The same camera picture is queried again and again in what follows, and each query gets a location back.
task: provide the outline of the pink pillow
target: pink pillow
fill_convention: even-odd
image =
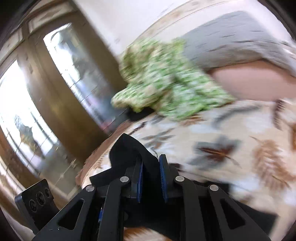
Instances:
[[[273,101],[296,97],[296,77],[263,60],[215,68],[209,74],[238,99]]]

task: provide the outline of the wall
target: wall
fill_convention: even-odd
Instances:
[[[247,11],[280,40],[291,37],[257,0],[74,0],[115,56],[138,37],[170,40],[233,11]]]

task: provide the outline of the green cloth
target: green cloth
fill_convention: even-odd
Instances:
[[[135,112],[150,106],[179,121],[233,101],[208,75],[190,65],[182,55],[183,44],[146,40],[129,46],[120,64],[128,86],[113,96],[112,105],[130,106]]]

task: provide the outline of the glass pane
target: glass pane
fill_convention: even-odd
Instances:
[[[1,128],[21,162],[34,175],[55,183],[55,188],[65,196],[71,195],[81,167],[71,165],[73,157],[41,117],[17,61],[0,79],[0,102],[5,103],[0,105]]]
[[[115,91],[87,54],[71,23],[47,34],[43,40],[56,67],[84,109],[101,129],[112,133],[126,120],[122,115],[124,110],[112,107],[110,101]]]

